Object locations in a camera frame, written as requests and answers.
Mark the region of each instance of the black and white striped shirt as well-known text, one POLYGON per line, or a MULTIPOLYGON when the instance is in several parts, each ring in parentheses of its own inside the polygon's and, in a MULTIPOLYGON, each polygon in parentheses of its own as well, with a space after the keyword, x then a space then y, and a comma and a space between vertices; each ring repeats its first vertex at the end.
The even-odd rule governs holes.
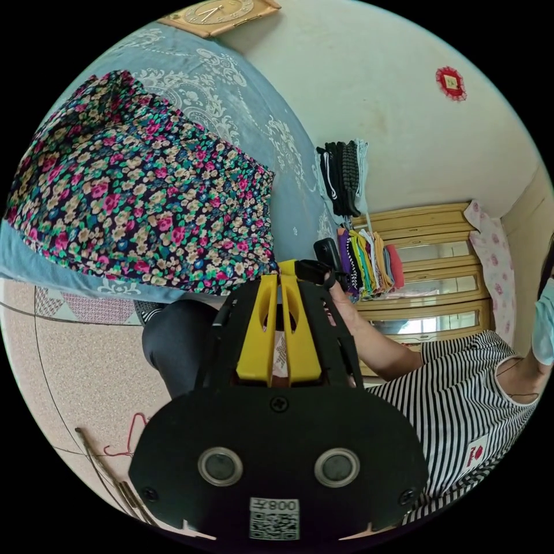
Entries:
POLYGON ((369 391, 414 426, 429 481, 402 524, 431 514, 480 483, 518 438, 537 404, 518 404, 496 368, 517 354, 494 332, 422 344, 423 366, 369 391))

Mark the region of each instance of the blue bedspread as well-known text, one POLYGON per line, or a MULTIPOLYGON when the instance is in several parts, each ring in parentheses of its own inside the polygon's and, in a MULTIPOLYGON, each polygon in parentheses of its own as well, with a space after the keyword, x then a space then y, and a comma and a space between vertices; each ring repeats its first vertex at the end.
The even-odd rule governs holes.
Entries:
MULTIPOLYGON (((189 119, 276 172, 271 219, 278 261, 313 258, 315 241, 335 238, 336 224, 317 184, 314 146, 300 121, 249 62, 216 41, 159 23, 147 25, 85 69, 45 119, 88 77, 117 69, 130 71, 147 90, 164 96, 189 119)), ((91 298, 173 302, 190 296, 168 287, 107 280, 59 267, 25 246, 4 220, 0 276, 91 298)))

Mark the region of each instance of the person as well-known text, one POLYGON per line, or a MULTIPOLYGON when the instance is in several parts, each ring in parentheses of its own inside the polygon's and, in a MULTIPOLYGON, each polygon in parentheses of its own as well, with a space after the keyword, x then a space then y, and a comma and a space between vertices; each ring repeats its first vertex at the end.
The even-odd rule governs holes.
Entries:
MULTIPOLYGON (((540 279, 532 347, 524 357, 493 331, 424 342, 421 351, 412 351, 365 321, 339 283, 330 293, 359 358, 385 381, 369 394, 402 412, 424 450, 429 480, 397 527, 415 522, 480 483, 533 414, 554 364, 554 235, 540 279)), ((150 311, 137 304, 137 311, 145 324, 144 355, 171 398, 192 390, 217 310, 181 300, 150 311)), ((345 538, 370 534, 369 523, 367 531, 345 538)))

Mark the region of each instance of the cabinet door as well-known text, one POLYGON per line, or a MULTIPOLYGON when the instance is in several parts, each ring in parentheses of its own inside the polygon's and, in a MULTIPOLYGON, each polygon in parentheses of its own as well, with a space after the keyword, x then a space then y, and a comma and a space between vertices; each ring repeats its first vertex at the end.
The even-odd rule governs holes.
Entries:
MULTIPOLYGON (((420 350, 423 342, 451 340, 491 329, 491 314, 490 299, 431 308, 361 312, 375 329, 412 350, 420 350)), ((364 376, 376 376, 361 361, 360 369, 364 376)))
POLYGON ((402 261, 404 273, 429 271, 463 265, 479 265, 468 232, 438 233, 417 238, 400 238, 385 241, 393 244, 402 261))
MULTIPOLYGON (((441 233, 440 229, 448 228, 451 233, 471 231, 472 225, 463 215, 469 206, 468 202, 459 204, 441 204, 418 208, 395 209, 388 212, 370 214, 372 229, 377 231, 383 240, 441 233)), ((353 218, 355 229, 367 229, 364 216, 353 218)))
POLYGON ((405 285, 383 295, 357 304, 359 311, 420 308, 469 302, 488 298, 480 265, 464 265, 449 269, 411 271, 405 275, 405 285))

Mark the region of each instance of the floral skirt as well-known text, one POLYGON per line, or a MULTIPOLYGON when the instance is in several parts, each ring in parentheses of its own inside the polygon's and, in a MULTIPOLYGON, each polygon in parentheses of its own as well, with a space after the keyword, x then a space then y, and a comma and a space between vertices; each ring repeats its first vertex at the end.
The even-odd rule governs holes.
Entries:
POLYGON ((91 77, 36 132, 5 218, 74 271, 225 295, 278 271, 273 178, 117 71, 91 77))

